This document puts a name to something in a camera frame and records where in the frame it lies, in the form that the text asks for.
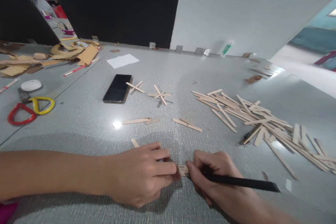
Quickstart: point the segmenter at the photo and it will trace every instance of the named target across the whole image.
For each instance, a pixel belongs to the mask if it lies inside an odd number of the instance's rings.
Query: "white wall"
[[[179,0],[171,49],[211,48],[235,43],[228,55],[256,52],[271,58],[330,0]]]

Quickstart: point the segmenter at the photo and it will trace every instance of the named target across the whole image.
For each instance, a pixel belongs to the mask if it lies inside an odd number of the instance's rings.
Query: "white paper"
[[[116,58],[113,59],[108,59],[106,60],[114,69],[118,68],[118,67],[123,67],[125,65],[128,64],[132,64],[135,62],[138,62],[139,60],[137,58],[135,58],[133,55],[131,54],[126,54],[124,56],[118,56]]]

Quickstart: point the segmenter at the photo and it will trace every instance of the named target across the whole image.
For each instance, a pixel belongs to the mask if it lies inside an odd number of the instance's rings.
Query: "pile of popsicle sticks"
[[[273,141],[278,140],[287,150],[291,153],[299,153],[308,159],[315,166],[322,171],[332,171],[336,175],[336,158],[328,156],[323,149],[321,142],[312,138],[304,126],[295,124],[294,128],[284,120],[281,120],[274,115],[271,111],[260,106],[260,101],[251,103],[244,100],[239,95],[237,98],[240,103],[233,100],[222,92],[222,89],[201,94],[192,91],[197,100],[211,107],[212,111],[233,131],[237,132],[234,128],[237,126],[231,120],[228,114],[239,118],[245,125],[258,125],[262,126],[259,129],[258,135],[254,142],[255,146],[259,146],[264,140],[282,164],[286,167],[289,173],[298,180],[298,177],[288,165],[288,163],[279,154],[277,149],[272,145]],[[316,154],[309,148],[309,142],[316,150]]]

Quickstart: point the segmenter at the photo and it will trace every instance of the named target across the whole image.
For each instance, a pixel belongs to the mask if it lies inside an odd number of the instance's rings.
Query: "hand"
[[[207,180],[201,170],[208,166],[213,174],[231,177],[243,176],[231,158],[224,152],[214,154],[194,151],[194,161],[186,165],[196,190],[201,190],[209,206],[214,202],[237,222],[244,223],[275,223],[270,208],[254,192],[245,187],[217,184]]]
[[[180,179],[175,163],[158,162],[170,160],[169,150],[161,149],[159,142],[102,158],[102,193],[118,203],[140,208],[159,198],[163,187]]]

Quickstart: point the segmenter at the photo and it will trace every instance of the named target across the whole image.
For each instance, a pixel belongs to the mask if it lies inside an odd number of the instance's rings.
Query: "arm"
[[[0,152],[0,202],[44,193],[107,195],[141,207],[179,179],[168,149],[155,142],[110,156],[85,156],[32,150]]]
[[[243,177],[226,153],[217,152],[211,154],[196,150],[194,152],[194,161],[187,161],[186,165],[195,189],[202,192],[208,205],[212,205],[213,202],[217,203],[224,212],[238,223],[299,223],[288,214],[260,198],[251,188],[217,184],[207,180],[201,173],[204,166],[210,167],[213,173],[217,175]]]

